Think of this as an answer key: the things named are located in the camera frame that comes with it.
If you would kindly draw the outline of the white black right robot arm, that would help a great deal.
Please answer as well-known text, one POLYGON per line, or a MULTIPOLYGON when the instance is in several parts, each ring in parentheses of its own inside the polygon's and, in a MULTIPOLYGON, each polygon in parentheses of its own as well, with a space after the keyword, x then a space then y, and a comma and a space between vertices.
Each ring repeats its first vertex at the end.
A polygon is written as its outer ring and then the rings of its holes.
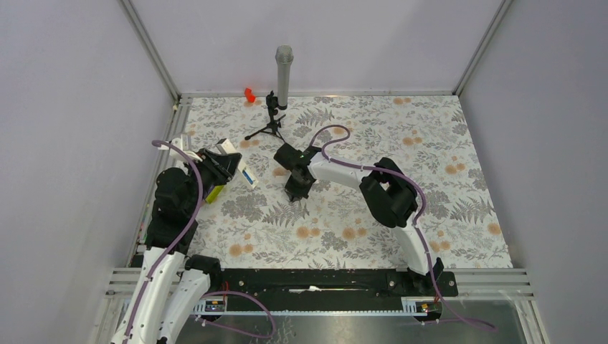
POLYGON ((393 160, 382 158, 372 166, 362 166, 330 158, 318 147, 300 151, 287 143, 277 150, 274 159, 290 172, 285 193, 291 201, 308 198, 317 181, 359 190, 375 220, 393 229, 406 254, 408 268, 413 272, 414 291, 429 295, 439 287, 439 275, 429 264, 426 239, 416 227, 426 199, 418 185, 407 178, 393 160))

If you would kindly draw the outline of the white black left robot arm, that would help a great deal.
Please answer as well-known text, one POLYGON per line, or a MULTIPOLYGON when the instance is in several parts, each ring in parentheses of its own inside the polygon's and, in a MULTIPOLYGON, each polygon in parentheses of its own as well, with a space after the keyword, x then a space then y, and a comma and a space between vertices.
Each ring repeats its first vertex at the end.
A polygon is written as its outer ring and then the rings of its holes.
POLYGON ((184 167, 157 175, 141 273, 112 343, 174 343, 200 297, 222 287, 218 259, 186 255, 205 197, 232 180, 242 156, 187 154, 184 167))

